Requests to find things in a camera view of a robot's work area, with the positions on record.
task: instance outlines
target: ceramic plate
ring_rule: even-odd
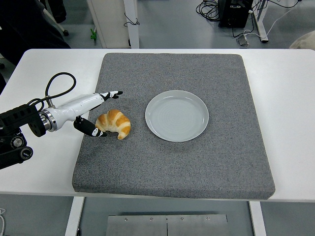
[[[206,128],[209,113],[196,95],[182,90],[160,93],[148,104],[145,119],[158,137],[183,142],[200,135]]]

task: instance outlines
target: gray foam mat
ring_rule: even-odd
[[[185,90],[209,110],[205,131],[187,142],[154,135],[146,106],[168,90]],[[275,186],[240,55],[106,54],[96,92],[122,90],[90,112],[110,109],[131,121],[117,140],[84,136],[72,185],[77,192],[179,198],[268,199]]]

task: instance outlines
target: green object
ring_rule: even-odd
[[[96,32],[94,32],[93,29],[90,29],[90,30],[92,32],[91,39],[96,40]]]

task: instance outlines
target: plate rim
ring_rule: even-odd
[[[205,126],[204,126],[204,128],[202,129],[202,131],[201,131],[200,133],[198,133],[198,135],[193,136],[192,138],[185,139],[185,140],[179,140],[179,141],[174,141],[174,140],[170,140],[170,139],[161,137],[161,135],[158,134],[158,133],[153,129],[153,127],[152,127],[151,125],[149,125],[149,122],[148,122],[149,118],[148,118],[148,116],[147,116],[148,107],[149,107],[149,105],[154,101],[154,99],[156,99],[156,97],[161,96],[161,94],[163,94],[163,93],[169,93],[169,92],[175,92],[175,91],[176,91],[176,92],[189,93],[189,94],[191,94],[192,96],[196,97],[196,98],[201,102],[201,105],[204,106],[205,110],[207,111],[207,122],[205,123]],[[159,138],[161,138],[161,139],[163,139],[163,140],[166,140],[166,141],[169,141],[169,142],[175,142],[175,143],[186,142],[186,141],[189,141],[189,140],[192,140],[192,139],[198,137],[200,134],[202,134],[202,133],[205,131],[206,127],[208,126],[208,122],[209,122],[209,110],[208,110],[206,104],[204,103],[204,101],[203,101],[200,97],[198,97],[197,95],[193,94],[192,92],[188,92],[188,91],[185,91],[185,90],[179,90],[179,89],[167,90],[167,91],[164,91],[164,92],[161,92],[161,93],[157,94],[156,96],[154,96],[154,97],[149,101],[149,103],[147,104],[146,110],[145,110],[145,121],[146,121],[146,124],[147,124],[148,128],[150,129],[150,131],[151,131],[152,133],[154,133],[156,136],[158,136]]]

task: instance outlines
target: robotic arm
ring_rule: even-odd
[[[39,109],[38,111],[35,106],[37,102],[35,104],[24,104],[0,114],[0,169],[17,163],[23,163],[32,157],[33,150],[27,146],[27,141],[20,129],[24,124],[28,124],[33,134],[38,137],[43,136],[46,131],[54,132],[59,130],[67,120],[74,121],[74,127],[89,136],[106,136],[106,133],[98,130],[93,123],[82,118],[81,115],[100,106],[109,98],[118,98],[118,95],[122,93],[122,91],[111,91],[85,94],[62,104],[58,108],[52,104],[48,96],[45,99],[32,100],[42,103],[46,100],[49,105],[46,109]]]

